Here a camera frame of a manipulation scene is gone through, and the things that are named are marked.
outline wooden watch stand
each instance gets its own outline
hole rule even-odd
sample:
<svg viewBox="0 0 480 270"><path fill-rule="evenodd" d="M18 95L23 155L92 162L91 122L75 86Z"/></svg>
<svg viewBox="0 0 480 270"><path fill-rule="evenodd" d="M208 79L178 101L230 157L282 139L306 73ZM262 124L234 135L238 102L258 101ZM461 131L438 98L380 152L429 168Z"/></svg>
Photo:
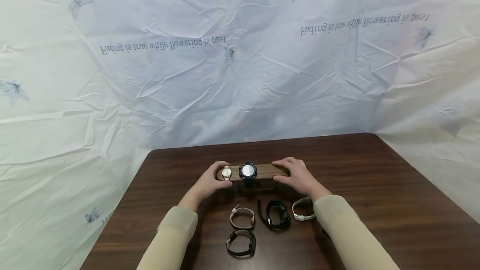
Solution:
<svg viewBox="0 0 480 270"><path fill-rule="evenodd" d="M255 178L254 190L274 189L277 186L277 183L273 181L274 176L290 176L290 172L287 169L273 166L272 164L255 164L255 166L257 167L257 177ZM240 165L230 166L232 170L230 181L233 182L234 185L238 185L241 191L247 191L243 180L239 177L239 168ZM218 180L224 180L222 170L223 168L217 171L216 177Z"/></svg>

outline watch bezel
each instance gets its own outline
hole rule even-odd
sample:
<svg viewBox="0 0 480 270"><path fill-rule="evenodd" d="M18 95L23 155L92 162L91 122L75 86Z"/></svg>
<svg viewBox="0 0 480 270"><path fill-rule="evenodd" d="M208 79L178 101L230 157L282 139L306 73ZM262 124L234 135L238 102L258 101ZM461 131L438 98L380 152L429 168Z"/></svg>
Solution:
<svg viewBox="0 0 480 270"><path fill-rule="evenodd" d="M247 165L250 165L253 167L253 174L252 175L244 175L243 174L243 167L247 166ZM240 167L239 167L239 176L240 178L244 179L244 178L256 178L257 177L257 166L255 166L254 163L252 162L245 162L243 163Z"/></svg>

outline wrinkled sheet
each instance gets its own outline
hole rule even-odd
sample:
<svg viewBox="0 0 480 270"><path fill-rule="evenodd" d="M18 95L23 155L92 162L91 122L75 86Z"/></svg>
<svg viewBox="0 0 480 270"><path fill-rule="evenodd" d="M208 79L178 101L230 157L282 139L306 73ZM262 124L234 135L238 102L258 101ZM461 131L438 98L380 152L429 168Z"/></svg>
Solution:
<svg viewBox="0 0 480 270"><path fill-rule="evenodd" d="M167 147L374 132L480 220L480 0L0 8L1 269L79 269Z"/></svg>

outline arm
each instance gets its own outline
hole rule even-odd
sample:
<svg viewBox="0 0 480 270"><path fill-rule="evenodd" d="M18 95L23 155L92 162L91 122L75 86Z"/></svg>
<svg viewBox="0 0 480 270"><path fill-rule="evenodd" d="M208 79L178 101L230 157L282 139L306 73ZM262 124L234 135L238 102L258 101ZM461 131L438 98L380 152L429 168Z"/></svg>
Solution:
<svg viewBox="0 0 480 270"><path fill-rule="evenodd" d="M231 187L230 181L217 181L215 172L227 166L215 162L185 194L176 207L172 207L158 227L157 235L143 254L137 270L178 270L185 250L195 232L200 202L216 190Z"/></svg>
<svg viewBox="0 0 480 270"><path fill-rule="evenodd" d="M347 270L399 270L347 201L320 184L303 160L288 157L273 164L290 170L290 177L275 176L275 181L310 197L318 222L329 234Z"/></svg>

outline hand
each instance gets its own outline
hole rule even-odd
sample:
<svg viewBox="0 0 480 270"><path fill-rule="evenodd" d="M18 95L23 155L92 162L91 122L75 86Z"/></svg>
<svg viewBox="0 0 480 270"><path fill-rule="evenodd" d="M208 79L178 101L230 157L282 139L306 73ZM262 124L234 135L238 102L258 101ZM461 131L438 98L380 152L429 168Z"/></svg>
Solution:
<svg viewBox="0 0 480 270"><path fill-rule="evenodd" d="M272 162L272 164L290 170L290 177L277 175L273 177L274 181L289 185L297 192L310 197L313 202L321 197L332 194L307 170L303 160L297 160L294 157L286 157L283 160L276 160L275 162Z"/></svg>
<svg viewBox="0 0 480 270"><path fill-rule="evenodd" d="M232 186L231 181L217 180L215 174L219 168L228 166L227 162L215 162L211 165L207 171L197 180L195 185L185 194L178 206L189 208L196 212L200 202L210 195L212 195L218 189L230 188Z"/></svg>

